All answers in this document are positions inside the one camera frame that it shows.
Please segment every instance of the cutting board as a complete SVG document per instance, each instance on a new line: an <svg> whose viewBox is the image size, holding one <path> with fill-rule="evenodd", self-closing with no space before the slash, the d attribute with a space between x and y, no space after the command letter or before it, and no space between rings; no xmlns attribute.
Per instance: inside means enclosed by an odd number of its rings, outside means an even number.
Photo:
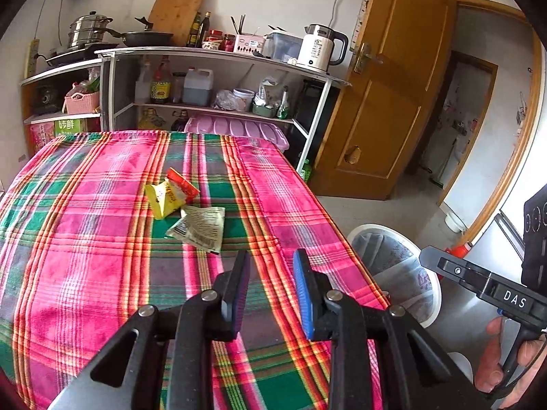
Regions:
<svg viewBox="0 0 547 410"><path fill-rule="evenodd" d="M156 0L148 17L156 32L173 34L173 46L186 46L203 0Z"/></svg>

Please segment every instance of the plaid tablecloth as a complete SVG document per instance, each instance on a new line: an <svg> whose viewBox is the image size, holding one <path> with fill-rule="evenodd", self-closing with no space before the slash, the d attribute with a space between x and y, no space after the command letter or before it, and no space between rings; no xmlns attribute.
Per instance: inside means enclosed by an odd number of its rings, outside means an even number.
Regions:
<svg viewBox="0 0 547 410"><path fill-rule="evenodd" d="M176 218L152 218L144 185L169 167L201 191L194 205L226 208L221 256L165 239ZM183 303L246 249L243 328L237 341L213 346L215 407L326 408L330 345L309 343L300 326L297 248L359 303L386 306L268 141L152 131L59 137L0 204L0 365L31 408L47 408L139 305ZM169 374L168 361L164 385ZM375 359L373 376L380 408Z"/></svg>

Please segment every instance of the red jar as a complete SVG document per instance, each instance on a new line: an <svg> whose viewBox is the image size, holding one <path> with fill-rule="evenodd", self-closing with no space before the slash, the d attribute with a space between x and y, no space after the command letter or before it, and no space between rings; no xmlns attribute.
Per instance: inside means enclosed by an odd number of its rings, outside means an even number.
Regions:
<svg viewBox="0 0 547 410"><path fill-rule="evenodd" d="M236 45L236 36L232 34L224 34L224 40L221 44L221 51L233 52Z"/></svg>

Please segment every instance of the pan handle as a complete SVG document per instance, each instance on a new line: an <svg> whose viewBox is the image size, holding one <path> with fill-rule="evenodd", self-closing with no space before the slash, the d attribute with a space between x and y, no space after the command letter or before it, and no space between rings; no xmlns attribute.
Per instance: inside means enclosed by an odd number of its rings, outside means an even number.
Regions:
<svg viewBox="0 0 547 410"><path fill-rule="evenodd" d="M140 17L140 18L135 17L135 20L137 20L138 22L144 24L146 26L146 30L152 30L152 28L154 27L154 23L150 23L144 17Z"/></svg>
<svg viewBox="0 0 547 410"><path fill-rule="evenodd" d="M93 33L95 34L96 32L108 32L112 37L116 39L121 39L123 35L123 34L120 34L117 30L110 29L110 28L95 28Z"/></svg>

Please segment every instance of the wooden door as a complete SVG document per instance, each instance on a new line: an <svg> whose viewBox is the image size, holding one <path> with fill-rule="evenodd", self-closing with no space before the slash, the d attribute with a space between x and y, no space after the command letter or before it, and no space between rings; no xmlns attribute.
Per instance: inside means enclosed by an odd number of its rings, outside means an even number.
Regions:
<svg viewBox="0 0 547 410"><path fill-rule="evenodd" d="M455 0L370 0L349 72L319 151L316 195L384 200L427 124L448 63Z"/></svg>

